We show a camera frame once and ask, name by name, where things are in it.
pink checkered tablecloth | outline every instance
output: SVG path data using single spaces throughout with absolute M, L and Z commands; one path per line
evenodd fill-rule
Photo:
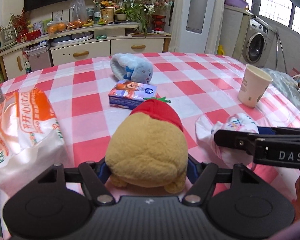
M 151 84 L 158 87 L 160 97 L 171 100 L 170 105 L 184 126 L 189 153 L 198 161 L 210 162 L 196 142 L 194 124 L 203 114 L 212 124 L 225 122 L 233 114 L 246 113 L 259 126 L 300 128 L 300 111 L 272 85 L 255 109 L 238 101 L 245 66 L 237 60 L 190 53 L 137 56 L 154 64 Z M 109 106 L 108 93 L 115 83 L 110 58 L 99 57 L 23 75 L 6 81 L 1 88 L 5 94 L 35 87 L 46 93 L 59 120 L 68 153 L 78 166 L 85 161 L 99 161 L 105 156 L 111 136 L 130 113 L 130 110 Z M 255 172 L 294 201 L 298 170 L 258 165 Z M 149 194 L 148 189 L 134 186 L 124 192 L 114 189 L 109 183 L 107 186 L 117 194 Z M 217 190 L 225 188 L 227 185 L 219 185 Z

yellow plush toy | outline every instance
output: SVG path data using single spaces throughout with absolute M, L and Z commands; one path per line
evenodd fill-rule
M 117 187 L 128 183 L 184 189 L 188 147 L 178 114 L 165 102 L 149 99 L 135 108 L 112 136 L 106 164 Z

snack box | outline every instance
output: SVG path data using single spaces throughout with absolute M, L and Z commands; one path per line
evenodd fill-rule
M 109 93 L 109 103 L 126 109 L 135 109 L 144 98 L 157 95 L 157 87 L 132 81 L 119 81 Z

yellow bottle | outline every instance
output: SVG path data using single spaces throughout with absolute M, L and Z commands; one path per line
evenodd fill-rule
M 246 10 L 246 11 L 249 11 L 249 5 L 247 5 L 247 6 L 245 7 L 245 10 Z
M 218 55 L 225 55 L 225 51 L 223 50 L 223 46 L 222 45 L 219 45 L 217 54 Z

picture frame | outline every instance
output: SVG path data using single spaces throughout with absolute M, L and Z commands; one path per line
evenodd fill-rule
M 107 17 L 107 21 L 109 22 L 114 22 L 114 7 L 101 7 L 101 12 L 100 12 L 100 17 L 104 19 L 104 16 Z

